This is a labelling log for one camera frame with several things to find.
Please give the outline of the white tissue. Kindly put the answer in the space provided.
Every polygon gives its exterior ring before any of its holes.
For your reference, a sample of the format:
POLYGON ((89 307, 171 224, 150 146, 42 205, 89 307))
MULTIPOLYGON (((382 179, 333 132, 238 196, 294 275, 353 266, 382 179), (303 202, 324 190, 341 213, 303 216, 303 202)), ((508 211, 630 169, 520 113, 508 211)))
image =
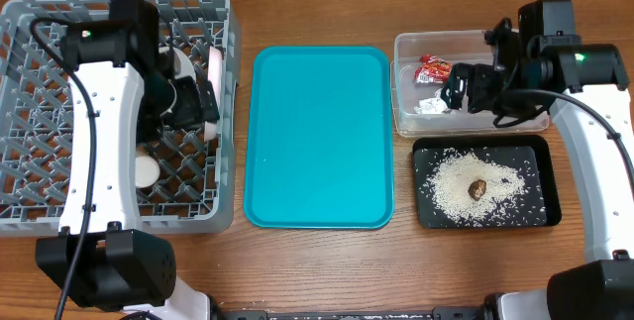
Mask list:
POLYGON ((442 99, 442 90, 438 89, 433 97, 422 99, 414 107, 414 111, 419 115, 439 115, 449 114, 451 109, 447 103, 442 99))

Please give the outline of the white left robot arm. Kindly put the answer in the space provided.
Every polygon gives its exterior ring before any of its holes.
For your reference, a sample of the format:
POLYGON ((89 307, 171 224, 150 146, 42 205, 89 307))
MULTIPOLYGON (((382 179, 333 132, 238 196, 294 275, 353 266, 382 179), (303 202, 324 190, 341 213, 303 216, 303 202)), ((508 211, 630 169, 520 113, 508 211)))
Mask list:
POLYGON ((127 319, 219 319, 176 272, 169 241, 141 228, 138 142, 215 124, 220 81, 199 80, 147 0, 111 0, 104 20, 67 23, 53 60, 71 82, 71 171, 58 232, 36 243, 61 302, 127 319))

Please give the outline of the grey bowl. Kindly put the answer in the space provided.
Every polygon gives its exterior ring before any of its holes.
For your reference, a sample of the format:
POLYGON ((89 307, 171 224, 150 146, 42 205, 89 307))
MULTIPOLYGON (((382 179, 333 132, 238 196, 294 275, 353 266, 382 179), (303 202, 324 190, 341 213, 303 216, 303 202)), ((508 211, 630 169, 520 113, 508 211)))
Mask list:
POLYGON ((170 105, 160 114, 162 117, 173 114, 185 105, 191 103, 196 96, 195 70, 188 55, 176 48, 161 47, 158 49, 158 56, 163 60, 171 57, 169 66, 171 71, 165 74, 172 97, 169 99, 170 105))

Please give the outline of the white paper cup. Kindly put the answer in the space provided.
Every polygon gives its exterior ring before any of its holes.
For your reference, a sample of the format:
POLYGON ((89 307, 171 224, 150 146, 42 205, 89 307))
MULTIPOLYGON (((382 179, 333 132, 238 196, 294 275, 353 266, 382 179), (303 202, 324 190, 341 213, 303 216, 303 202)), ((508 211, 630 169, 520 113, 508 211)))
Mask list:
POLYGON ((160 167, 158 162, 142 150, 136 150, 135 156, 135 185, 137 188, 153 186, 159 179, 160 167))

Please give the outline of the red snack wrapper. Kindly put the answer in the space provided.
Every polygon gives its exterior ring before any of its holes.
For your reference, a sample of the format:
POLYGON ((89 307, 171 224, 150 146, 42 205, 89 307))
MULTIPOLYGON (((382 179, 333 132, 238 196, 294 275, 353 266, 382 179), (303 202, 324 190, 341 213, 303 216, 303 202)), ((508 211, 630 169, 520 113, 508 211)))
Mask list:
POLYGON ((416 69, 416 83, 445 83, 449 80, 452 64, 435 55, 424 54, 419 59, 421 65, 416 69))

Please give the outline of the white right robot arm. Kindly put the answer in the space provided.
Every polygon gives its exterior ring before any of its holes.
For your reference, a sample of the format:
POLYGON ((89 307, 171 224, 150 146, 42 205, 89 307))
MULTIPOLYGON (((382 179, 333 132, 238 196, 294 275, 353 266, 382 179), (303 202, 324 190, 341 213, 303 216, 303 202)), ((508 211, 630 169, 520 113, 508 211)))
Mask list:
POLYGON ((545 288, 493 294, 486 319, 630 319, 633 316, 633 121, 625 64, 612 44, 582 42, 571 0, 536 0, 484 32, 490 65, 457 63, 442 98, 487 110, 497 128, 543 113, 560 133, 584 224, 584 265, 545 288))

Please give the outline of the white rice grains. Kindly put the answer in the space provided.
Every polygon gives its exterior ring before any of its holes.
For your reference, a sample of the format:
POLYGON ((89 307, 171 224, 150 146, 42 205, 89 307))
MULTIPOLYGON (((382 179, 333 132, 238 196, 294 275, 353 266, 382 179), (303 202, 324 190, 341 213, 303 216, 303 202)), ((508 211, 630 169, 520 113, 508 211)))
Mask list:
POLYGON ((414 161, 419 221, 427 228, 547 224, 535 154, 527 147, 426 148, 414 161), (477 179, 487 183, 480 201, 468 194, 477 179))

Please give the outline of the brown food scrap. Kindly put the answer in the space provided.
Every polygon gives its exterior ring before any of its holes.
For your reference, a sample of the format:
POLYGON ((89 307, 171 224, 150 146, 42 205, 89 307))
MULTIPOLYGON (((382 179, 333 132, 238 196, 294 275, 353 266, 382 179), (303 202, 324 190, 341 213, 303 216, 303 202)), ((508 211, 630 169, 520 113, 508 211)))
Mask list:
POLYGON ((468 188, 468 194, 474 201, 480 201, 486 194, 487 183, 483 179, 472 182, 468 188))

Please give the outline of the large white plate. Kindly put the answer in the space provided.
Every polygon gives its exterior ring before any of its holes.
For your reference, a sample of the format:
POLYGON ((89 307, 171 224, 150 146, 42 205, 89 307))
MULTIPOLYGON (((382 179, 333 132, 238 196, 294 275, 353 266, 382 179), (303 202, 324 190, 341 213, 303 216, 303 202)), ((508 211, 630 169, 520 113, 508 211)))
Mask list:
MULTIPOLYGON (((221 108, 221 92, 222 92, 222 72, 223 72, 223 57, 222 53, 214 48, 209 48, 209 59, 207 67, 207 78, 213 86, 215 102, 218 107, 218 112, 222 111, 221 108)), ((203 138, 205 142, 212 141, 217 137, 217 120, 215 123, 206 122, 204 125, 203 138)))

